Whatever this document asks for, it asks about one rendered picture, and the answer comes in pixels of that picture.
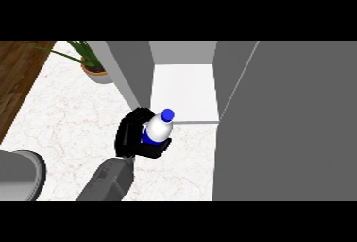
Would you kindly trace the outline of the grey cabinet with white shelf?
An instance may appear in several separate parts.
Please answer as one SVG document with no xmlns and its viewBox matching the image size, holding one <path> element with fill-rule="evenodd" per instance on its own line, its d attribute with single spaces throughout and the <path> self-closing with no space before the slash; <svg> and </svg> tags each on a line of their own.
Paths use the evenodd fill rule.
<svg viewBox="0 0 357 242">
<path fill-rule="evenodd" d="M 132 108 L 175 110 L 178 124 L 216 124 L 243 81 L 257 41 L 92 41 Z"/>
</svg>

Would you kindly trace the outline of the grey rounded object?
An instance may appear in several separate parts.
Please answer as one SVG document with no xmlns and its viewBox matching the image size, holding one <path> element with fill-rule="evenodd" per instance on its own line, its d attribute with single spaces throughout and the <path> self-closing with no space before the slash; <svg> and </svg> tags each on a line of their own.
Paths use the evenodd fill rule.
<svg viewBox="0 0 357 242">
<path fill-rule="evenodd" d="M 0 150 L 0 201 L 36 201 L 46 181 L 46 162 L 30 150 Z"/>
</svg>

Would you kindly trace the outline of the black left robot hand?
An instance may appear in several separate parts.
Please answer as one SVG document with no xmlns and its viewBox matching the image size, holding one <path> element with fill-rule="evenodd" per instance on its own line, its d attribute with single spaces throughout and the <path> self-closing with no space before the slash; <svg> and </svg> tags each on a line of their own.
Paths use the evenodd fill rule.
<svg viewBox="0 0 357 242">
<path fill-rule="evenodd" d="M 136 155 L 159 159 L 166 152 L 172 139 L 167 138 L 159 145 L 147 144 L 142 139 L 144 124 L 156 116 L 156 113 L 148 109 L 138 107 L 122 119 L 117 135 L 116 135 L 116 156 L 131 158 Z"/>
</svg>

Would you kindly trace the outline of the green plant in terracotta pot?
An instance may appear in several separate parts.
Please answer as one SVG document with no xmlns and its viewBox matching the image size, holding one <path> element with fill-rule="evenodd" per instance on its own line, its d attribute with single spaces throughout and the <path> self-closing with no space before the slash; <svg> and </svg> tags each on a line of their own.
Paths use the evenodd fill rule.
<svg viewBox="0 0 357 242">
<path fill-rule="evenodd" d="M 74 48 L 76 52 L 79 53 L 80 57 L 74 58 L 66 53 L 36 46 L 36 49 L 44 50 L 46 52 L 55 53 L 60 56 L 69 58 L 70 60 L 79 62 L 82 64 L 83 71 L 86 72 L 91 80 L 100 84 L 111 84 L 113 78 L 108 74 L 108 71 L 105 69 L 105 66 L 101 62 L 101 60 L 97 57 L 97 54 L 91 48 L 91 44 L 88 41 L 69 41 L 69 44 Z"/>
</svg>

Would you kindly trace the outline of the white bottle with blue cap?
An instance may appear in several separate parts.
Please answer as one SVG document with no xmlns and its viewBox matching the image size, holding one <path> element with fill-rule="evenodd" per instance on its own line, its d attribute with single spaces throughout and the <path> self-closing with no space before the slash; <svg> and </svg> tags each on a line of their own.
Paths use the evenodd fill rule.
<svg viewBox="0 0 357 242">
<path fill-rule="evenodd" d="M 148 122 L 142 134 L 142 141 L 147 144 L 159 146 L 169 138 L 173 130 L 173 109 L 164 109 Z"/>
</svg>

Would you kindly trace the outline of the dark grey cabinet door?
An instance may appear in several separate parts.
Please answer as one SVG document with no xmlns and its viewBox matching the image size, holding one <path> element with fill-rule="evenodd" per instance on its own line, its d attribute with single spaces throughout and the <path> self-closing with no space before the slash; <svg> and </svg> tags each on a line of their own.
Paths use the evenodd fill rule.
<svg viewBox="0 0 357 242">
<path fill-rule="evenodd" d="M 215 200 L 357 200 L 357 42 L 263 42 L 218 126 Z"/>
</svg>

